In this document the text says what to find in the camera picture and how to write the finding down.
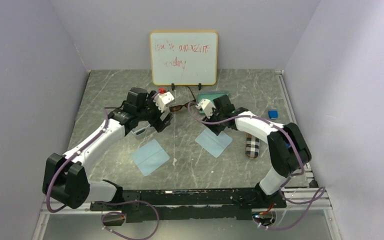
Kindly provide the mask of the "blue glasses case green lining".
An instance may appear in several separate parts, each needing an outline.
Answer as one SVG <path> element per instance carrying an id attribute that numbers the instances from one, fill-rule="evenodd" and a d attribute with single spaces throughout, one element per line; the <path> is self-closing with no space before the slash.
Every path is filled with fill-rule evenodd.
<path id="1" fill-rule="evenodd" d="M 204 104 L 207 102 L 213 102 L 214 99 L 219 98 L 221 96 L 229 96 L 230 93 L 228 91 L 208 91 L 208 92 L 200 92 L 197 96 L 196 104 L 200 105 L 201 102 Z"/>

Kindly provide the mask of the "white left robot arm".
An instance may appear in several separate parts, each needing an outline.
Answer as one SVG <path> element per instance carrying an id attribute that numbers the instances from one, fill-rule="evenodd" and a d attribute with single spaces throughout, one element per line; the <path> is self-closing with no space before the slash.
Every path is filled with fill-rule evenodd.
<path id="1" fill-rule="evenodd" d="M 119 209 L 124 202 L 123 187 L 109 180 L 89 180 L 91 168 L 140 122 L 162 132 L 173 118 L 170 104 L 174 100 L 173 94 L 163 89 L 148 92 L 133 87 L 120 106 L 105 113 L 103 122 L 91 135 L 63 154 L 51 154 L 45 163 L 42 185 L 47 210 L 57 213 L 65 207 L 77 209 L 85 202 Z"/>

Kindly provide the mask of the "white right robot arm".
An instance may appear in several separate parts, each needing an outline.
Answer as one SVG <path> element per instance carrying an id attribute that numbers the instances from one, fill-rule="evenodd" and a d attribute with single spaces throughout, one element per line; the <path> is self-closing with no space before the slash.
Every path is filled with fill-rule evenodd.
<path id="1" fill-rule="evenodd" d="M 244 107 L 236 108 L 229 97 L 223 95 L 214 100 L 202 99 L 197 106 L 204 112 L 203 121 L 216 135 L 225 128 L 245 132 L 265 142 L 268 146 L 271 167 L 256 185 L 255 202 L 268 207 L 274 194 L 304 165 L 312 154 L 296 123 L 275 123 L 264 119 Z"/>

